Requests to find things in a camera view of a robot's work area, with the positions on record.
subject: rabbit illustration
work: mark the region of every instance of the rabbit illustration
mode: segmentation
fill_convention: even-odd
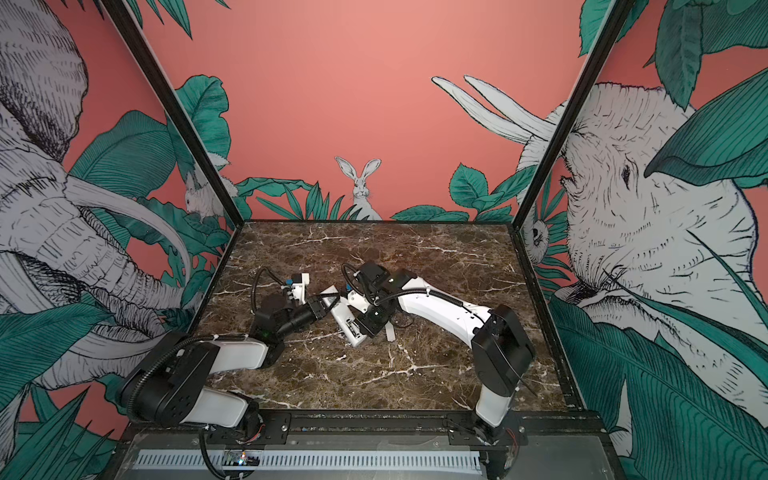
[[[229,161],[220,155],[208,152],[208,157],[217,170],[220,170],[229,164]],[[221,173],[219,173],[219,177],[224,184],[224,188],[227,189],[227,193],[231,197],[236,197],[237,188],[232,181],[221,176]],[[204,217],[213,215],[224,215],[224,205],[221,204],[221,200],[219,200],[214,193],[214,189],[210,187],[208,179],[205,177],[205,174],[203,174],[203,171],[197,163],[194,165],[194,173],[190,172],[187,174],[184,183],[187,185],[187,193],[184,195],[184,198],[187,201],[187,212],[190,214],[195,212],[199,213],[201,220]]]
[[[354,198],[354,208],[352,212],[360,210],[357,214],[357,220],[381,220],[381,215],[371,207],[368,201],[368,196],[371,194],[371,190],[366,187],[366,178],[376,171],[382,164],[382,161],[375,158],[366,164],[366,167],[362,169],[362,175],[357,176],[357,170],[352,164],[341,157],[336,157],[336,161],[339,162],[339,167],[344,174],[355,181],[355,188],[352,190]]]

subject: marble tabletop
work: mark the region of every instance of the marble tabletop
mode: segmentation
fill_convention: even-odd
[[[247,332],[250,285],[268,266],[287,278],[310,274],[310,293],[346,282],[341,263],[375,260],[394,272],[407,268],[440,290],[472,303],[510,306],[535,345],[537,358],[513,409],[566,410],[554,363],[538,326],[507,227],[473,224],[246,223],[197,328],[198,334]],[[263,275],[258,298],[277,291]],[[266,369],[212,376],[209,386],[244,392],[264,408],[470,409],[480,395],[472,352],[453,335],[400,313],[396,339],[382,331],[352,348],[328,315],[287,337],[277,363]]]

